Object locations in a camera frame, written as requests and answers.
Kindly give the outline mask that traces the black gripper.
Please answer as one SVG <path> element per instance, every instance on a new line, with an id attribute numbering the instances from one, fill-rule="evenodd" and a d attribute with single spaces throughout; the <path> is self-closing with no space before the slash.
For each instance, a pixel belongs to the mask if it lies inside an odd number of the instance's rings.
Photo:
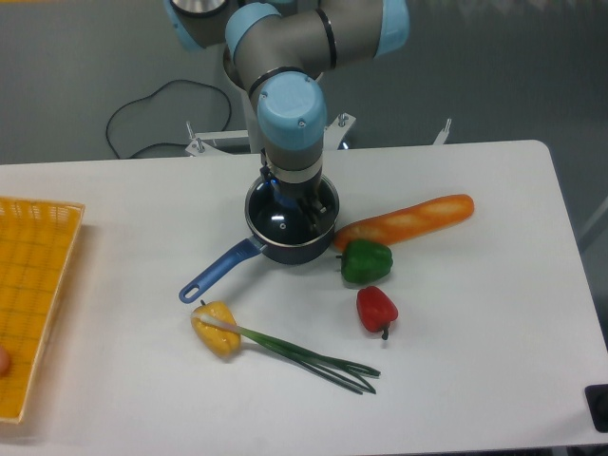
<path id="1" fill-rule="evenodd" d="M 302 169 L 286 169 L 271 161 L 260 168 L 262 184 L 258 186 L 259 209 L 278 205 L 280 208 L 299 207 L 311 234 L 318 234 L 318 218 L 333 213 L 333 196 L 319 193 L 323 161 L 315 161 Z"/>

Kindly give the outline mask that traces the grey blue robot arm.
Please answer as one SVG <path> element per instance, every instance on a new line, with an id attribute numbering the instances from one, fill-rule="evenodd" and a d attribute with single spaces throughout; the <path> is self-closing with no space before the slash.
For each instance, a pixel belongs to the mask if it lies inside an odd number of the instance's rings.
<path id="1" fill-rule="evenodd" d="M 320 1 L 298 11 L 293 1 L 168 1 L 187 46 L 224 44 L 229 64 L 255 116 L 252 147 L 261 175 L 295 215 L 302 239 L 334 224 L 321 202 L 325 97 L 318 77 L 402 47 L 409 35 L 403 1 Z"/>

